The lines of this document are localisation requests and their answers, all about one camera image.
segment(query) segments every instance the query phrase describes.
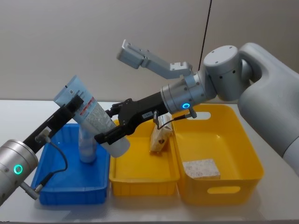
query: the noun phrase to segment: blue plastic bin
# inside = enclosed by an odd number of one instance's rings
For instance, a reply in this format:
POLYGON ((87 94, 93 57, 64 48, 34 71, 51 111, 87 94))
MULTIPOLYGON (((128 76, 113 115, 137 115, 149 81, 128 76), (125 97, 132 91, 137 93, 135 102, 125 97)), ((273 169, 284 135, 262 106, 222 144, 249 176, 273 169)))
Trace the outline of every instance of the blue plastic bin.
MULTIPOLYGON (((107 195, 110 155, 98 144, 97 159, 82 163, 78 151, 78 124, 67 124, 52 138, 63 150, 68 160, 68 169, 55 174, 40 192, 39 200, 44 205, 97 204, 104 203, 107 195)), ((35 188, 50 172, 64 168, 60 153, 46 144, 31 186, 35 188)))

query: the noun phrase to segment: gray wall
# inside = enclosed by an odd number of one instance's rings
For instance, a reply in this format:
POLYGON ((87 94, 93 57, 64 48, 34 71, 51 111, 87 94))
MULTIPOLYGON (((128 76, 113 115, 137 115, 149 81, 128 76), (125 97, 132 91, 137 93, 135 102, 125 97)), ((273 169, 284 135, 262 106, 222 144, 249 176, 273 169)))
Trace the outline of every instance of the gray wall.
MULTIPOLYGON (((0 0, 0 98, 52 100, 75 74, 102 101, 155 93, 169 81, 117 61, 123 39, 196 70, 209 3, 0 0)), ((204 55, 256 42, 298 72, 298 8, 297 0, 213 0, 204 55)))

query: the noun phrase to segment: table surface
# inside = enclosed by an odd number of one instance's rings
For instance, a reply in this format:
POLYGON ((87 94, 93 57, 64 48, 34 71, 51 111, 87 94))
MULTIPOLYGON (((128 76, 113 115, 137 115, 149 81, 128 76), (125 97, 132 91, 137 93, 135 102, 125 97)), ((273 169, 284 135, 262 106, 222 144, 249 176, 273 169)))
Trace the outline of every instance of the table surface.
MULTIPOLYGON (((104 109, 112 103, 100 103, 104 109)), ((240 116, 265 171, 248 202, 239 206, 195 207, 178 194, 160 197, 117 198, 111 191, 101 205, 42 206, 18 188, 0 207, 0 221, 11 222, 142 222, 142 221, 244 221, 299 220, 299 178, 274 150, 240 116)), ((52 101, 0 100, 0 144, 24 140, 58 106, 52 101)), ((34 172, 26 179, 31 184, 34 172)))

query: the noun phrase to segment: sponge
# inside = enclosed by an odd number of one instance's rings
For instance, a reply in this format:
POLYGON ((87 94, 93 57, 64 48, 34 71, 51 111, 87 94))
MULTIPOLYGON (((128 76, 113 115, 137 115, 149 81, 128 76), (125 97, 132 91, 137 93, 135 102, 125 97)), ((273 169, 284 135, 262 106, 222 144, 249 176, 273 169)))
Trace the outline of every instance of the sponge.
POLYGON ((220 172, 213 159, 183 162, 186 174, 193 179, 220 179, 220 172))

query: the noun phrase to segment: metal bracket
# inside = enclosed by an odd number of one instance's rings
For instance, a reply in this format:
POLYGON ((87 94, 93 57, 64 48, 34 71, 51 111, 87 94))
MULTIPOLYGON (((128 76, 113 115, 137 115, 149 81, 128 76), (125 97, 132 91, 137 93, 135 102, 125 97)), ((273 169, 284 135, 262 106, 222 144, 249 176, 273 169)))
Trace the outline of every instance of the metal bracket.
POLYGON ((163 59, 124 40, 117 59, 138 69, 139 66, 147 68, 166 79, 179 78, 181 75, 193 74, 192 65, 188 62, 168 63, 163 59))

